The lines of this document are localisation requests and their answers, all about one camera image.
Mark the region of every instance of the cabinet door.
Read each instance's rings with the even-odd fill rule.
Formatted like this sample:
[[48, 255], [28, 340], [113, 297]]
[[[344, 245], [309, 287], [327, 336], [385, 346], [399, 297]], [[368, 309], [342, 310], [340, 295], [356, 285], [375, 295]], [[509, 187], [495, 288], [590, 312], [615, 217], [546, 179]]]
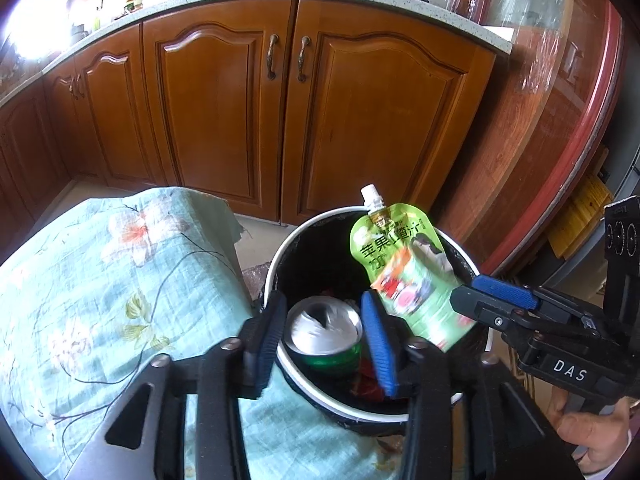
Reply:
[[2, 108], [0, 128], [8, 172], [29, 213], [37, 219], [69, 182], [51, 132], [41, 81]]
[[33, 224], [0, 153], [0, 264], [20, 246]]
[[282, 221], [359, 204], [370, 183], [387, 203], [428, 210], [495, 55], [407, 16], [321, 0], [300, 1], [292, 50]]
[[80, 125], [97, 137], [109, 186], [135, 191], [166, 183], [146, 105], [141, 30], [121, 30], [75, 58]]
[[81, 180], [106, 184], [98, 141], [93, 132], [81, 129], [78, 122], [75, 74], [74, 60], [69, 59], [44, 77], [51, 125], [69, 174]]
[[171, 184], [221, 196], [237, 213], [278, 219], [292, 8], [292, 0], [241, 0], [145, 22], [149, 105]]

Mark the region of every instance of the brass handle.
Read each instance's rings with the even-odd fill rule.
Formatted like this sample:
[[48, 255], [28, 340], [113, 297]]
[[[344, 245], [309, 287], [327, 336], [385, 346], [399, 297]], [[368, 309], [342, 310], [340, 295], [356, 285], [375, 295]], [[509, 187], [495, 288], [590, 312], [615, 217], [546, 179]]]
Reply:
[[271, 69], [273, 66], [273, 45], [278, 43], [279, 36], [277, 34], [272, 34], [269, 40], [269, 49], [267, 51], [267, 79], [273, 81], [276, 79], [276, 73]]
[[78, 99], [78, 96], [74, 92], [74, 79], [71, 78], [71, 83], [69, 83], [69, 93], [74, 97], [74, 99]]
[[80, 91], [80, 79], [81, 79], [81, 76], [80, 74], [78, 74], [76, 76], [76, 87], [78, 88], [78, 93], [80, 94], [80, 97], [84, 97], [84, 94]]
[[298, 81], [301, 83], [306, 81], [306, 75], [302, 73], [302, 69], [305, 67], [305, 49], [311, 44], [311, 38], [305, 36], [302, 38], [302, 49], [300, 49], [300, 55], [298, 56]]

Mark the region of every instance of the green juice pouch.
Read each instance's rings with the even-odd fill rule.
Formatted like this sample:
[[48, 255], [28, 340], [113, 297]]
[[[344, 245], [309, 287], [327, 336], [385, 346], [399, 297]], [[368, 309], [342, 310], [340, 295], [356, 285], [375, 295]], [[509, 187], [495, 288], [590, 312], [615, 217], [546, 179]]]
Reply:
[[417, 207], [385, 208], [372, 185], [362, 195], [370, 213], [351, 229], [351, 255], [367, 270], [388, 313], [447, 351], [475, 322], [451, 307], [451, 291], [461, 282], [435, 229]]

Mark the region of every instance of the green can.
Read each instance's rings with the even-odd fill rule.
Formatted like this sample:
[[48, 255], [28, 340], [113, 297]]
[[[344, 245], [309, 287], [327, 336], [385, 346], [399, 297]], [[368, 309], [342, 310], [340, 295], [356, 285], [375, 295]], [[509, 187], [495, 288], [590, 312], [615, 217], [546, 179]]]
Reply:
[[358, 368], [362, 322], [348, 303], [311, 296], [289, 310], [283, 339], [309, 367], [327, 375], [346, 375]]

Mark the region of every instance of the screw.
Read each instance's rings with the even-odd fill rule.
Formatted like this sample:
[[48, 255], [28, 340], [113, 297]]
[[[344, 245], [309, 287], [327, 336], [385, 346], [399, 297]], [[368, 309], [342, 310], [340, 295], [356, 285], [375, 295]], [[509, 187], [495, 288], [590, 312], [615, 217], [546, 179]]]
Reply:
[[409, 348], [413, 348], [414, 350], [419, 350], [421, 348], [427, 348], [427, 340], [423, 337], [412, 337], [409, 339]]
[[242, 346], [242, 341], [240, 341], [237, 337], [230, 337], [229, 339], [225, 339], [221, 345], [223, 350], [237, 350]]
[[493, 365], [497, 365], [500, 362], [500, 359], [496, 354], [493, 354], [491, 352], [482, 352], [482, 355], [480, 356], [480, 361], [485, 366], [493, 366]]
[[162, 368], [167, 366], [171, 362], [171, 358], [167, 354], [158, 354], [154, 357], [154, 360], [151, 361], [151, 365], [154, 368]]

